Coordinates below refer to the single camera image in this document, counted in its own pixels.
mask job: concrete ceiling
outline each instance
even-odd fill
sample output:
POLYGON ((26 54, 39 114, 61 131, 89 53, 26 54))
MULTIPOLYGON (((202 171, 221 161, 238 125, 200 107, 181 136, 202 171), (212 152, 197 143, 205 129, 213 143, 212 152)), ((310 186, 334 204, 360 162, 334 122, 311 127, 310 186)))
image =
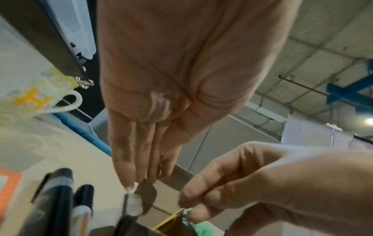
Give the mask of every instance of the concrete ceiling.
MULTIPOLYGON (((329 82, 346 86, 367 75, 366 60, 373 59, 373 0, 305 0, 290 36, 257 95, 290 112, 320 123, 335 123, 346 131, 364 127, 354 107, 326 106, 326 97, 294 82, 326 92, 329 82)), ((361 92, 371 96, 367 89, 361 92)), ((236 113, 254 127, 281 136, 282 123, 244 107, 236 113)))

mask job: clear plastic bin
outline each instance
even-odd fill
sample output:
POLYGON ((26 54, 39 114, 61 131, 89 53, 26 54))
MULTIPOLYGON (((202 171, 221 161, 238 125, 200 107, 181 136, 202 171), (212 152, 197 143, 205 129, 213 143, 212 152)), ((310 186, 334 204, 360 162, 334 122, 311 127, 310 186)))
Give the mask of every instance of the clear plastic bin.
POLYGON ((86 0, 47 0, 61 29, 74 51, 92 59, 96 53, 91 20, 86 0))

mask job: light fixture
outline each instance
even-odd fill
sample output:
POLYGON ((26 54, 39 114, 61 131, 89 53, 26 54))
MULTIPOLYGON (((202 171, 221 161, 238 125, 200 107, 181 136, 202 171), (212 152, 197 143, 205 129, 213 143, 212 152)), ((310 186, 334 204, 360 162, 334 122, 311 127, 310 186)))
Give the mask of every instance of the light fixture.
POLYGON ((368 124, 368 125, 373 126, 373 118, 365 119, 365 123, 368 124))

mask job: blue beam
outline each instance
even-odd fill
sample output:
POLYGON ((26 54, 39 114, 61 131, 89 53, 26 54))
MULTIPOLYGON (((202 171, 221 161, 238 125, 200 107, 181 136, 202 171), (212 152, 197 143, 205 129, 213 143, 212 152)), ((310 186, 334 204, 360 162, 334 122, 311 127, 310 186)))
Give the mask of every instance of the blue beam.
MULTIPOLYGON (((333 89, 330 89, 331 87, 333 87, 334 84, 329 84, 326 86, 326 91, 328 93, 332 93, 333 89)), ((344 87, 344 88, 341 88, 342 90, 340 90, 338 92, 338 94, 335 94, 335 96, 333 95, 330 95, 328 96, 328 99, 326 100, 326 104, 329 105, 329 104, 332 104, 338 100, 341 100, 341 98, 344 98, 346 96, 349 96, 351 94, 354 94, 354 93, 357 93, 365 88, 368 88, 370 86, 373 86, 373 74, 371 75, 368 75, 367 77, 364 77, 350 85, 348 85, 347 87, 344 87)))
POLYGON ((328 84, 327 91, 331 94, 326 99, 326 104, 329 105, 332 102, 334 102, 333 97, 338 97, 339 100, 348 101, 355 105, 363 106, 368 109, 373 110, 373 99, 361 95, 359 93, 351 94, 351 95, 345 95, 345 88, 342 88, 340 86, 337 86, 335 84, 328 84))

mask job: hand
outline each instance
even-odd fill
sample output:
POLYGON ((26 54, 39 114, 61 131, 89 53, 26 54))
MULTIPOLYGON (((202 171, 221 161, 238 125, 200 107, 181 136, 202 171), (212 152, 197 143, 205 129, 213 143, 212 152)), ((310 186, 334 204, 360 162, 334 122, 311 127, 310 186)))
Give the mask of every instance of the hand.
POLYGON ((371 235, 373 153, 247 143, 186 184, 180 206, 200 223, 249 205, 227 235, 253 235, 276 221, 333 235, 371 235))
POLYGON ((299 0, 100 0, 101 89, 114 168, 131 188, 167 178, 181 145, 265 78, 299 0))

